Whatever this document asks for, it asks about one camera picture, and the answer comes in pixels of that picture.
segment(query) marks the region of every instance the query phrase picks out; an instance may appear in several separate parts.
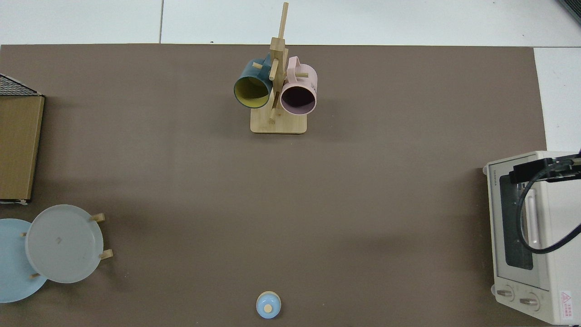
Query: white toaster oven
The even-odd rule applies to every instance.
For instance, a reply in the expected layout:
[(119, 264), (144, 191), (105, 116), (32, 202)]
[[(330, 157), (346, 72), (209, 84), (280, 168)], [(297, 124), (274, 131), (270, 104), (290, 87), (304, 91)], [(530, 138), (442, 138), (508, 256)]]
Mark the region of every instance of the white toaster oven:
[[(517, 235), (517, 199), (524, 183), (511, 183), (513, 166), (574, 152), (536, 151), (489, 162), (490, 228), (496, 300), (555, 325), (581, 324), (581, 236), (547, 254), (534, 254)], [(522, 225), (534, 248), (561, 240), (581, 222), (581, 180), (537, 182), (527, 193)]]

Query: mug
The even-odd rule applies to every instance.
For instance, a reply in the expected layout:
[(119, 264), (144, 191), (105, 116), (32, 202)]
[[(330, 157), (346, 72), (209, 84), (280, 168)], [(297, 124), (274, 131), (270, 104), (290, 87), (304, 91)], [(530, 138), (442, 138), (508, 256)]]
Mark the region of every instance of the mug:
[(252, 59), (234, 84), (234, 96), (248, 108), (260, 108), (268, 102), (272, 81), (270, 74), (270, 54), (264, 59)]
[(286, 69), (287, 81), (281, 91), (281, 106), (293, 115), (306, 115), (317, 106), (317, 72), (290, 57)]

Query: floor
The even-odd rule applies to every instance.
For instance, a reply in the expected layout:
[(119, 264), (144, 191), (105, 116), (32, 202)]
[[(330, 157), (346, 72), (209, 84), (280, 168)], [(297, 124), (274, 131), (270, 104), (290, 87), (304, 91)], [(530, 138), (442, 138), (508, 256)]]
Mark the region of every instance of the floor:
[[(0, 44), (268, 44), (281, 8), (280, 0), (0, 0)], [(534, 47), (547, 148), (581, 147), (581, 24), (557, 1), (290, 0), (285, 39)]]

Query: small lid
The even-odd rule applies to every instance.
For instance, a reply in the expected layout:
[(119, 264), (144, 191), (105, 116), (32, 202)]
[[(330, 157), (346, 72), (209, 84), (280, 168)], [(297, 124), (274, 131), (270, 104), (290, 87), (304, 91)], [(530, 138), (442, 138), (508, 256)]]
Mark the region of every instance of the small lid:
[(37, 273), (28, 263), (21, 233), (28, 232), (30, 223), (20, 219), (0, 219), (0, 303), (9, 303), (29, 297), (44, 285), (46, 277)]
[(281, 298), (272, 291), (266, 291), (256, 300), (256, 311), (264, 319), (272, 319), (281, 312)]

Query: blue mug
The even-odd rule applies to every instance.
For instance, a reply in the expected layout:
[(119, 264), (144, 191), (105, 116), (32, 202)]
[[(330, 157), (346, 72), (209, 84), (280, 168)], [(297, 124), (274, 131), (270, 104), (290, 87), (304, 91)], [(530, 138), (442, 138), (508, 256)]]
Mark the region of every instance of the blue mug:
[(270, 54), (264, 59), (252, 59), (244, 67), (234, 84), (238, 102), (248, 108), (260, 108), (268, 102), (272, 90), (272, 81), (268, 79), (271, 67)]

